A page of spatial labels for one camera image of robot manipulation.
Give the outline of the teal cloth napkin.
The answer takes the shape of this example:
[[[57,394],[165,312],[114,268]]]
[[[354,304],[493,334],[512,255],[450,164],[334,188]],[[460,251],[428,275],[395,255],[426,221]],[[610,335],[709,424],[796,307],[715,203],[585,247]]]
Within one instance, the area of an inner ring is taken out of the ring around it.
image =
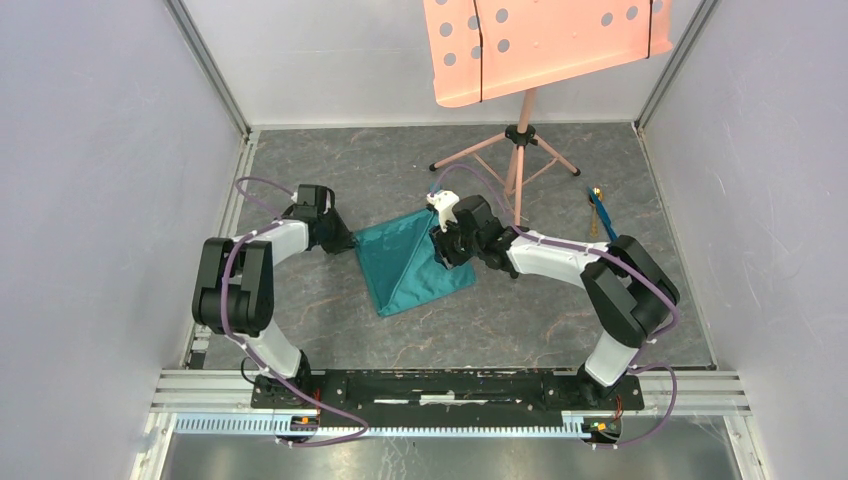
[[[396,315],[476,283],[469,264],[447,269],[436,259],[429,209],[396,217],[354,233],[355,253],[372,304],[380,317]]]

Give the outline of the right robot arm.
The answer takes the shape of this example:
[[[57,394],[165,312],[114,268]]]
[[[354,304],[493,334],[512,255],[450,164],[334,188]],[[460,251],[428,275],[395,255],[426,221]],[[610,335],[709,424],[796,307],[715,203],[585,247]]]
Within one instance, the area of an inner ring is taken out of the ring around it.
[[[461,198],[448,190],[427,196],[438,224],[430,231],[437,262],[447,269],[481,260],[516,279],[536,275],[582,288],[603,332],[577,373],[580,400],[602,408],[640,350],[655,339],[666,319],[679,316],[679,291],[631,236],[608,243],[547,237],[506,226],[480,195]]]

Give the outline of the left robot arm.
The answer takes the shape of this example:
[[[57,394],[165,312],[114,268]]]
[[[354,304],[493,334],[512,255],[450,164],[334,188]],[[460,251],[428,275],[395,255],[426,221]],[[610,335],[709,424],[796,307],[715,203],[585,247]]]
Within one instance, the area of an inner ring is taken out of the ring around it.
[[[335,192],[301,184],[292,203],[268,224],[237,237],[212,237],[201,250],[192,299],[194,321],[235,344],[258,369],[254,388],[290,407],[314,397],[307,355],[273,319],[274,269],[282,261],[321,248],[343,253],[355,245],[336,208]]]

